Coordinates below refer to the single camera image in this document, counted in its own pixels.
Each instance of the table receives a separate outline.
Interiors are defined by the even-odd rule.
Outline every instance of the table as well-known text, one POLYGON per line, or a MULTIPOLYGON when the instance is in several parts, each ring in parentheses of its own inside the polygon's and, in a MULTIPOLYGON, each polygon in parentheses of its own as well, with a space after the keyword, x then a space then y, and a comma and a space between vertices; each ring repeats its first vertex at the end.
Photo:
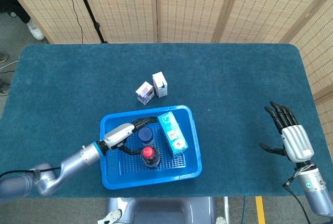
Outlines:
MULTIPOLYGON (((296 47, 289 44, 33 45, 20 56, 0 122, 1 171, 60 162, 99 137, 103 116, 184 104, 196 122, 202 173, 196 179, 122 190, 101 183, 99 163, 51 197, 286 195, 294 165, 264 152, 281 139, 264 111, 290 107, 307 130, 315 162, 333 189, 333 169, 296 47), (168 96, 135 96, 163 71, 168 96)), ((291 186, 302 194, 296 182, 291 186)))

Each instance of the person's leg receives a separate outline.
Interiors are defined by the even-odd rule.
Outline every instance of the person's leg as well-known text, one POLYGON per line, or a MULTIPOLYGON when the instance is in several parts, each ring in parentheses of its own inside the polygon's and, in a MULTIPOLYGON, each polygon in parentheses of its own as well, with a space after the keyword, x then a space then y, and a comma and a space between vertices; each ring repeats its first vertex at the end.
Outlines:
POLYGON ((17 0, 0 0, 0 8, 1 7, 5 7, 10 12, 16 13, 23 23, 27 24, 32 36, 34 36, 35 39, 41 41, 44 38, 42 31, 30 19, 30 16, 17 0))
POLYGON ((0 0, 0 5, 7 8, 7 10, 15 12, 23 23, 27 24, 30 21, 30 16, 17 0, 0 0))

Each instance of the white sneaker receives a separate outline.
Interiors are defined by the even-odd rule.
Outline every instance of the white sneaker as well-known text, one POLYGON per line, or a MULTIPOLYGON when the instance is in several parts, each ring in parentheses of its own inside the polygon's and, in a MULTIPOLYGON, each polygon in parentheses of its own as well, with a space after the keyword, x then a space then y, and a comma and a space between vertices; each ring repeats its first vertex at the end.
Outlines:
POLYGON ((6 62, 8 59, 8 54, 0 53, 0 63, 6 62))
POLYGON ((27 26, 35 39, 41 41, 44 38, 44 34, 42 31, 39 29, 39 27, 35 24, 35 22, 30 19, 30 21, 27 23, 27 26))
POLYGON ((7 96, 9 92, 10 84, 0 80, 0 96, 7 96))

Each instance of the blue bottle cap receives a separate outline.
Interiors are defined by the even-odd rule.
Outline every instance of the blue bottle cap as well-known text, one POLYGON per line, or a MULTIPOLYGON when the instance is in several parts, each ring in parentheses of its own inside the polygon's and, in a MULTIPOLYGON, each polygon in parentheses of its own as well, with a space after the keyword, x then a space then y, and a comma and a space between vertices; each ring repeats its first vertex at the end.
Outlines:
POLYGON ((139 130, 137 136, 141 140, 141 142, 149 143, 152 140, 152 131, 148 127, 143 127, 139 130))

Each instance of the plastic bottle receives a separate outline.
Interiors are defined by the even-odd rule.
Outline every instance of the plastic bottle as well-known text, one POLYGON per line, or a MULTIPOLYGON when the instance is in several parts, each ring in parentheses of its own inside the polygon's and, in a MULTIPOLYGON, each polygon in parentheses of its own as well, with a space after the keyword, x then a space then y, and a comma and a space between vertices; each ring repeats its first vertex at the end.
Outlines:
POLYGON ((147 146, 142 149, 141 158, 144 164, 149 168, 156 168, 161 162, 160 152, 152 146, 147 146))
POLYGON ((149 127, 143 127, 140 129, 137 136, 144 146, 151 146, 154 143, 152 130, 149 127))

